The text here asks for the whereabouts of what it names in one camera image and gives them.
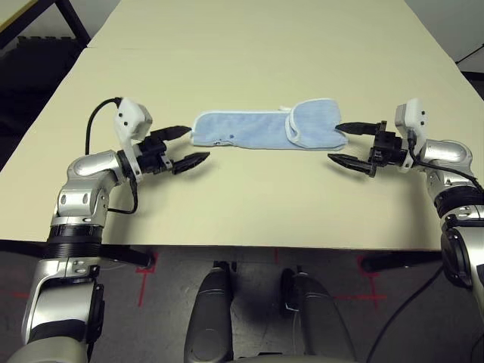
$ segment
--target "black wire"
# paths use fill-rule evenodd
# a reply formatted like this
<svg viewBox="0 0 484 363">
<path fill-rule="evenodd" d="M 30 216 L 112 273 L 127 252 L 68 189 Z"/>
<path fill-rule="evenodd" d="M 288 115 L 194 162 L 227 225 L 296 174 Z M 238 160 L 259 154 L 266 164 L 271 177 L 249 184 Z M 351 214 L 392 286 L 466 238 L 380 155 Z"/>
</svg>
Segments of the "black wire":
<svg viewBox="0 0 484 363">
<path fill-rule="evenodd" d="M 129 185 L 131 186 L 131 192 L 133 194 L 133 208 L 131 210 L 123 210 L 116 208 L 108 208 L 108 212 L 121 213 L 121 214 L 133 214 L 138 209 L 138 183 L 133 175 L 129 177 Z"/>
<path fill-rule="evenodd" d="M 101 108 L 111 103 L 116 104 L 116 106 L 119 106 L 119 104 L 121 103 L 121 98 L 119 97 L 108 98 L 107 100 L 102 101 L 94 109 L 94 111 L 92 111 L 91 116 L 89 117 L 88 127 L 85 130 L 85 155 L 89 155 L 89 144 L 91 143 L 91 127 L 92 127 L 92 122 L 94 121 L 94 118 L 96 117 L 96 114 L 99 112 Z"/>
<path fill-rule="evenodd" d="M 101 108 L 106 106 L 107 104 L 116 104 L 119 107 L 122 98 L 115 97 L 115 98 L 108 98 L 107 100 L 102 101 L 95 109 L 92 111 L 91 116 L 89 117 L 88 126 L 85 130 L 85 155 L 89 155 L 89 144 L 91 143 L 91 127 L 96 114 L 99 112 Z M 136 178 L 134 175 L 129 176 L 129 186 L 131 187 L 131 193 L 133 195 L 133 208 L 131 210 L 123 210 L 117 208 L 108 208 L 108 212 L 113 213 L 121 213 L 121 214 L 133 214 L 138 209 L 138 183 L 136 183 Z"/>
<path fill-rule="evenodd" d="M 378 347 L 378 344 L 380 343 L 381 339 L 383 338 L 383 335 L 385 335 L 386 330 L 389 328 L 391 323 L 400 315 L 400 313 L 410 304 L 412 301 L 414 301 L 422 292 L 425 291 L 437 278 L 438 276 L 442 273 L 444 267 L 440 266 L 439 269 L 436 271 L 433 276 L 427 280 L 425 284 L 421 286 L 420 289 L 415 291 L 408 299 L 405 300 L 403 304 L 400 305 L 398 309 L 393 313 L 393 315 L 388 319 L 388 321 L 385 323 L 383 326 L 382 330 L 380 330 L 375 342 L 373 343 L 373 346 L 370 349 L 370 352 L 368 353 L 368 357 L 366 358 L 366 363 L 370 363 L 371 359 L 373 358 L 373 354 L 375 353 L 375 350 Z"/>
<path fill-rule="evenodd" d="M 484 338 L 484 334 L 481 334 L 481 336 L 472 345 L 472 349 L 470 350 L 470 360 L 469 360 L 470 363 L 472 363 L 472 357 L 474 355 L 474 349 L 477 347 L 477 345 L 481 342 L 481 340 L 483 338 Z"/>
<path fill-rule="evenodd" d="M 417 157 L 415 156 L 415 153 L 414 153 L 414 149 L 415 149 L 415 140 L 412 137 L 409 137 L 408 138 L 408 152 L 410 154 L 410 157 L 412 158 L 412 160 L 414 161 L 414 163 L 416 165 L 420 165 L 420 166 L 423 166 L 425 168 L 430 168 L 430 169 L 435 169 L 435 170 L 442 170 L 443 172 L 453 172 L 454 174 L 460 175 L 463 178 L 471 181 L 472 184 L 474 184 L 474 186 L 477 188 L 477 190 L 480 193 L 484 194 L 484 189 L 482 189 L 482 187 L 479 184 L 479 182 L 477 181 L 476 177 L 471 176 L 469 174 L 466 174 L 465 172 L 461 172 L 459 170 L 453 169 L 453 168 L 446 168 L 444 166 L 437 166 L 437 165 L 433 165 L 433 164 L 429 164 L 429 163 L 424 163 L 423 161 L 420 161 L 419 159 L 417 159 Z"/>
<path fill-rule="evenodd" d="M 455 64 L 459 64 L 461 61 L 463 61 L 464 59 L 468 59 L 468 57 L 470 57 L 472 54 L 475 54 L 477 53 L 478 51 L 480 51 L 481 49 L 484 48 L 484 44 L 482 44 L 480 47 L 478 47 L 475 51 L 472 51 L 470 52 L 468 55 L 466 55 L 464 58 L 462 59 L 459 59 L 457 62 L 455 62 Z"/>
</svg>

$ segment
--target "beige tabletop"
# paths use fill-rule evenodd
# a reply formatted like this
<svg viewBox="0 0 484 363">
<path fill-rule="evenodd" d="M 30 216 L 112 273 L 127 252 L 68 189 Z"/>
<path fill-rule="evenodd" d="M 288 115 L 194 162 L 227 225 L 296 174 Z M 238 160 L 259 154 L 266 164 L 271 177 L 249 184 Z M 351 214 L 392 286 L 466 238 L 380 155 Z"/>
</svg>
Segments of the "beige tabletop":
<svg viewBox="0 0 484 363">
<path fill-rule="evenodd" d="M 124 38 L 124 30 L 101 44 L 103 33 L 122 28 L 119 10 L 132 1 L 121 2 L 93 40 L 97 48 L 84 50 L 0 173 L 8 206 L 0 238 L 46 239 L 66 168 L 82 155 L 88 116 L 113 96 L 145 105 L 153 129 L 191 126 L 205 110 L 275 110 L 326 97 L 338 101 L 343 122 L 387 119 L 395 129 L 396 106 L 419 97 L 430 138 L 464 142 L 484 178 L 484 102 L 403 2 L 274 2 L 272 17 L 261 1 L 234 2 L 231 11 L 204 2 L 217 12 L 198 3 L 185 12 L 164 2 L 143 17 L 134 13 L 125 25 L 139 32 L 140 44 L 149 46 L 141 38 L 155 17 L 165 36 L 153 49 L 133 49 L 136 38 Z M 218 21 L 227 27 L 215 36 Z M 109 106 L 98 114 L 93 152 L 119 150 L 113 113 Z M 342 152 L 365 158 L 371 142 L 351 137 Z M 171 141 L 168 154 L 196 150 L 212 154 L 185 174 L 146 178 L 135 215 L 109 215 L 105 243 L 439 249 L 439 220 L 416 172 L 388 167 L 368 178 L 333 164 L 326 152 L 207 149 L 189 137 Z M 122 187 L 111 206 L 128 208 L 130 198 Z"/>
</svg>

